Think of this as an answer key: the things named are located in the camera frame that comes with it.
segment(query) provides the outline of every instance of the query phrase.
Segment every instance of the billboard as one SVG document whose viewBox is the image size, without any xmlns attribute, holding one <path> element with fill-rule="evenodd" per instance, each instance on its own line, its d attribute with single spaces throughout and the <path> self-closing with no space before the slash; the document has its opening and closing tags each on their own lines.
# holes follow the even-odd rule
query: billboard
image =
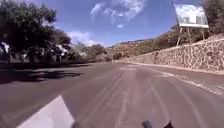
<svg viewBox="0 0 224 128">
<path fill-rule="evenodd" d="M 208 20 L 202 6 L 174 5 L 177 20 L 181 27 L 209 28 Z"/>
</svg>

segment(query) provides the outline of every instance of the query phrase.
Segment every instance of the asphalt road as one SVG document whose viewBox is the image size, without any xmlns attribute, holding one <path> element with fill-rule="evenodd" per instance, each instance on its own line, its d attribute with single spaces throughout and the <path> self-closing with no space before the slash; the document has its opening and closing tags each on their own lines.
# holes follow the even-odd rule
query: asphalt road
<svg viewBox="0 0 224 128">
<path fill-rule="evenodd" d="M 83 128 L 224 128 L 224 76 L 101 63 L 0 71 L 0 126 L 18 126 L 58 95 Z"/>
</svg>

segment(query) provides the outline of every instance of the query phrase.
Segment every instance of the stone wall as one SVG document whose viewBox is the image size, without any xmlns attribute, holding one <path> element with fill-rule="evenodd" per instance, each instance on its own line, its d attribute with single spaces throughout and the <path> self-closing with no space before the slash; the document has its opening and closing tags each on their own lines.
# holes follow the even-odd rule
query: stone wall
<svg viewBox="0 0 224 128">
<path fill-rule="evenodd" d="M 192 45 L 165 49 L 122 61 L 224 71 L 224 38 L 203 40 Z"/>
</svg>

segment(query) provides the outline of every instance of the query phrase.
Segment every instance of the sky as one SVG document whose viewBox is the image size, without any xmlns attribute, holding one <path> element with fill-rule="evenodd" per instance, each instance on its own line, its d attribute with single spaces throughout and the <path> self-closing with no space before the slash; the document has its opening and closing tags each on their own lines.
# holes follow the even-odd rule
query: sky
<svg viewBox="0 0 224 128">
<path fill-rule="evenodd" d="M 200 0 L 26 0 L 57 11 L 55 27 L 72 42 L 115 45 L 155 38 L 176 24 L 175 4 L 199 5 Z"/>
</svg>

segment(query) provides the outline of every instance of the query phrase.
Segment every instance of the cloud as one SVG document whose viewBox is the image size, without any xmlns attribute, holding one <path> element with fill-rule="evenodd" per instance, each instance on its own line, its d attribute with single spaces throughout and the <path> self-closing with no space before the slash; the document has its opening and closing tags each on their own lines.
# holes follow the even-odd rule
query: cloud
<svg viewBox="0 0 224 128">
<path fill-rule="evenodd" d="M 94 8 L 91 10 L 90 15 L 95 16 L 98 14 L 99 11 L 101 11 L 101 9 L 103 8 L 103 6 L 105 5 L 104 2 L 98 3 L 94 6 Z"/>
<path fill-rule="evenodd" d="M 123 28 L 123 27 L 124 27 L 123 24 L 118 24 L 118 25 L 117 25 L 117 28 Z"/>
<path fill-rule="evenodd" d="M 92 46 L 94 44 L 100 43 L 98 41 L 92 40 L 89 32 L 71 31 L 67 32 L 67 34 L 72 39 L 72 43 L 82 42 L 87 46 Z"/>
<path fill-rule="evenodd" d="M 94 12 L 94 14 L 101 12 L 103 16 L 110 19 L 112 24 L 124 24 L 134 19 L 139 14 L 144 9 L 146 2 L 147 0 L 111 0 L 104 3 L 103 8 L 101 3 L 96 4 L 91 14 L 92 12 Z"/>
</svg>

